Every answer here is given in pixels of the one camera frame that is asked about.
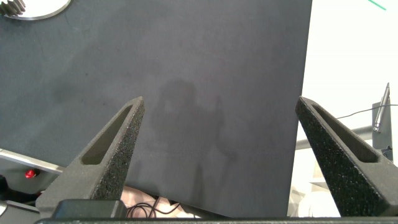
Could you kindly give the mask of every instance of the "metal rod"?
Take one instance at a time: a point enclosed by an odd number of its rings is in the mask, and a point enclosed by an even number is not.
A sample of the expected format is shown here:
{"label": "metal rod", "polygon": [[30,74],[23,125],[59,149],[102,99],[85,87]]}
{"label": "metal rod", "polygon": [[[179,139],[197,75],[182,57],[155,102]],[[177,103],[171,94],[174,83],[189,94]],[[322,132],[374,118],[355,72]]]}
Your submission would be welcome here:
{"label": "metal rod", "polygon": [[386,90],[384,91],[383,98],[381,98],[380,108],[376,115],[376,120],[374,121],[373,131],[379,132],[382,117],[384,115],[384,105],[387,105],[388,98],[390,97],[390,83],[387,83]]}

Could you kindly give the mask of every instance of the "red light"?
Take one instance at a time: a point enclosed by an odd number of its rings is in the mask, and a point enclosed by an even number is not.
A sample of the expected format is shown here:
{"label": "red light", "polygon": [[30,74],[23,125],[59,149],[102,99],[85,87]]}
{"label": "red light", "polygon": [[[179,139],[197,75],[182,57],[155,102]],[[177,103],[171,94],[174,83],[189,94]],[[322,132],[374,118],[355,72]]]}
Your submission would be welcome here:
{"label": "red light", "polygon": [[30,179],[36,176],[36,172],[34,170],[28,170],[25,173],[25,177]]}

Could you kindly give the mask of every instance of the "white background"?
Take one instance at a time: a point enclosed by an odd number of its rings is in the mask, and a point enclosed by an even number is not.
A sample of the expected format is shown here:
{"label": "white background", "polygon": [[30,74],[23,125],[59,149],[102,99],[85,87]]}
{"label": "white background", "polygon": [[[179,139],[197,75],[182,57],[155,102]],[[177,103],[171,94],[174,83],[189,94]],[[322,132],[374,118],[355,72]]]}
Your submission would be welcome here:
{"label": "white background", "polygon": [[[374,1],[386,10],[368,0],[313,0],[302,95],[335,117],[371,108],[380,101],[387,82],[391,87],[391,103],[398,104],[398,0]],[[391,112],[393,145],[396,142],[397,146],[394,129],[398,123],[394,116],[398,107],[392,107]],[[340,121],[351,129],[369,126],[372,112]],[[299,125],[297,140],[305,138]],[[308,196],[313,194],[309,182],[313,180],[314,167],[311,149],[295,152],[292,177],[295,190]],[[333,203],[320,203],[314,201],[313,206],[306,206],[324,208],[322,211],[303,214],[335,215],[327,214]]]}

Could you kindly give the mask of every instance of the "cable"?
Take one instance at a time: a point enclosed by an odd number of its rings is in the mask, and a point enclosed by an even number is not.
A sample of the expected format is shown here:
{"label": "cable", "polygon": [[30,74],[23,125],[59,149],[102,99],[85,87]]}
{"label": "cable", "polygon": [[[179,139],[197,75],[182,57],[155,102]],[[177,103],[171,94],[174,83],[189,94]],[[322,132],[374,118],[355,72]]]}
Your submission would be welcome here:
{"label": "cable", "polygon": [[154,209],[156,208],[156,205],[159,203],[159,199],[160,199],[160,197],[158,197],[158,198],[155,200],[154,206],[153,206],[152,209],[150,210],[149,218],[152,216],[152,212],[154,213],[154,217],[156,218],[156,212],[155,212]]}
{"label": "cable", "polygon": [[145,213],[145,218],[148,218],[148,213],[147,213],[147,211],[145,210],[145,208],[144,207],[140,207],[140,206],[133,206],[133,207],[131,207],[132,209],[127,213],[127,217],[130,217],[129,215],[130,215],[130,213],[131,213],[131,216],[133,216],[133,214],[134,214],[134,211],[135,211],[135,209],[137,209],[137,208],[141,208],[143,211],[144,211],[144,213]]}
{"label": "cable", "polygon": [[168,211],[168,212],[163,212],[163,211],[160,211],[159,209],[155,208],[153,205],[150,205],[150,204],[145,203],[145,202],[141,202],[141,203],[138,203],[138,204],[136,204],[136,205],[134,205],[134,206],[132,206],[132,207],[129,207],[129,208],[127,209],[127,217],[130,217],[130,215],[133,215],[134,210],[135,210],[136,208],[141,208],[141,209],[143,209],[143,211],[145,212],[146,218],[148,218],[148,215],[147,215],[147,212],[145,211],[145,208],[151,208],[151,209],[153,208],[153,210],[154,210],[155,212],[159,212],[159,213],[161,213],[161,214],[168,215],[168,214],[174,212],[179,206],[181,206],[181,205],[178,203],[177,206],[174,207],[173,209],[171,209],[170,211]]}
{"label": "cable", "polygon": [[358,111],[358,112],[352,113],[352,114],[347,115],[347,116],[339,117],[339,118],[337,118],[337,119],[347,118],[347,117],[349,117],[349,116],[356,115],[356,114],[358,114],[358,113],[366,112],[366,111],[369,111],[369,110],[373,110],[373,109],[377,109],[377,108],[381,108],[381,107],[385,107],[385,106],[398,106],[398,105],[382,105],[382,106],[375,106],[375,107],[373,107],[373,108],[370,108],[370,109],[367,109],[367,110]]}

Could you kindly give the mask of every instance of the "dark gray surface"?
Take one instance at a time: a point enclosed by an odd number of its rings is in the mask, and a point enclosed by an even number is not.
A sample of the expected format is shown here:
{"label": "dark gray surface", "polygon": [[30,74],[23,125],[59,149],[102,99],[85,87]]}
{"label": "dark gray surface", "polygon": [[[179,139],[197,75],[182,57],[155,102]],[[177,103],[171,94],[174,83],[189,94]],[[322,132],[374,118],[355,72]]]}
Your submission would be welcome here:
{"label": "dark gray surface", "polygon": [[127,184],[232,217],[286,216],[311,1],[73,1],[0,19],[0,147],[67,166],[125,102]]}

